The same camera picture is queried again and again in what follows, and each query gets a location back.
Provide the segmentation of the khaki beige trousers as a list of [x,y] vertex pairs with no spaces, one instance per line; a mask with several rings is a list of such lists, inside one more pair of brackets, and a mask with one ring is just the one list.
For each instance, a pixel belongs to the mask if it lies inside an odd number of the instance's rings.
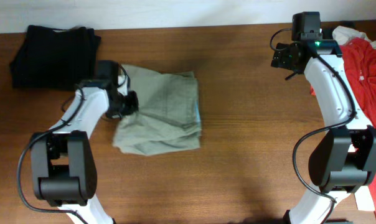
[[117,125],[113,146],[153,156],[200,147],[199,85],[194,72],[160,73],[124,64],[139,109]]

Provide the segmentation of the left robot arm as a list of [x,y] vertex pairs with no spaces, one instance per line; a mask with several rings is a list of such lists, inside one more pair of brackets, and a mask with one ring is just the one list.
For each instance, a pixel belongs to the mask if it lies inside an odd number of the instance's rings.
[[70,106],[48,131],[32,135],[34,195],[49,213],[65,213],[74,223],[114,223],[96,196],[97,171],[90,136],[102,116],[122,119],[138,111],[125,68],[111,60],[97,63],[93,78],[77,85]]

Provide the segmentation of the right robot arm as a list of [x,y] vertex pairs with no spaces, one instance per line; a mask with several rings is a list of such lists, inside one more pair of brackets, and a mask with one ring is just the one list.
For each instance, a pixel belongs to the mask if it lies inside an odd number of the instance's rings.
[[376,128],[361,110],[344,71],[343,53],[326,39],[318,12],[293,15],[290,44],[272,45],[271,66],[303,74],[311,84],[324,127],[301,137],[294,145],[296,166],[299,145],[308,137],[325,136],[309,157],[310,183],[298,176],[306,191],[284,214],[284,223],[330,223],[335,207],[348,196],[365,190],[376,175]]

